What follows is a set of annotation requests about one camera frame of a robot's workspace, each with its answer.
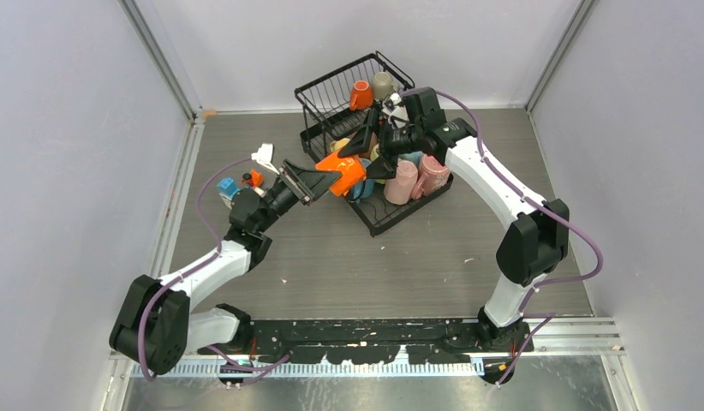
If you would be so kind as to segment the large orange mug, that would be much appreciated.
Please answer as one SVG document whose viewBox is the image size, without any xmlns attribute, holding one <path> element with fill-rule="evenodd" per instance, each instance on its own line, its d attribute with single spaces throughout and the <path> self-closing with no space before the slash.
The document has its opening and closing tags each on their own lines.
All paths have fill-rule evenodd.
<svg viewBox="0 0 704 411">
<path fill-rule="evenodd" d="M 358 182 L 367 179 L 367 170 L 357 156 L 342 158 L 339 153 L 339 150 L 332 152 L 316 163 L 315 169 L 339 172 L 340 178 L 331 185 L 329 190 L 337 197 L 343 197 Z"/>
</svg>

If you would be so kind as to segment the light pink faceted mug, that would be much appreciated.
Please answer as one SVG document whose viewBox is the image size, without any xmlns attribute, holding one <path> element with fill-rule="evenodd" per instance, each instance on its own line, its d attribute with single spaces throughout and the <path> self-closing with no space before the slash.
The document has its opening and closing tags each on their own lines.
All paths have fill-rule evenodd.
<svg viewBox="0 0 704 411">
<path fill-rule="evenodd" d="M 417 179 L 418 170 L 415 164 L 408 160 L 399 160 L 396 175 L 385 184 L 385 199 L 396 206 L 406 204 L 411 199 Z"/>
</svg>

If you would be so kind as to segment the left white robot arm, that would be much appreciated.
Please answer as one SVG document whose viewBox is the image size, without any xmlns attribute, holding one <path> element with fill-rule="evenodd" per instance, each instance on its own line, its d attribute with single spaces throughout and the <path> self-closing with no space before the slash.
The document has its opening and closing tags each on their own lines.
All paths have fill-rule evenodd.
<svg viewBox="0 0 704 411">
<path fill-rule="evenodd" d="M 260 264 L 271 247 L 265 235 L 297 204 L 309 205 L 342 179 L 339 170 L 304 169 L 284 161 L 268 189 L 241 188 L 230 199 L 230 228 L 211 252 L 159 278 L 137 277 L 117 315 L 110 347 L 153 380 L 188 352 L 225 348 L 242 354 L 253 344 L 249 314 L 227 303 L 203 313 L 194 309 L 217 289 Z"/>
</svg>

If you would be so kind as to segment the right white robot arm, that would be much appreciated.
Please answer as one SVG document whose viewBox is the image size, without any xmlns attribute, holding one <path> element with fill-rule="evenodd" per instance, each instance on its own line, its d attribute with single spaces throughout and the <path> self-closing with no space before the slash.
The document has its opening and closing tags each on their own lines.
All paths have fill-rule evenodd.
<svg viewBox="0 0 704 411">
<path fill-rule="evenodd" d="M 431 87 L 393 93 L 371 107 L 352 140 L 324 160 L 343 174 L 331 190 L 341 196 L 364 178 L 398 174 L 399 155 L 423 152 L 486 202 L 506 232 L 496 252 L 500 276 L 474 333 L 495 352 L 521 330 L 528 300 L 566 257 L 569 208 L 525 188 L 486 148 L 476 126 L 448 119 L 439 105 L 443 95 Z"/>
</svg>

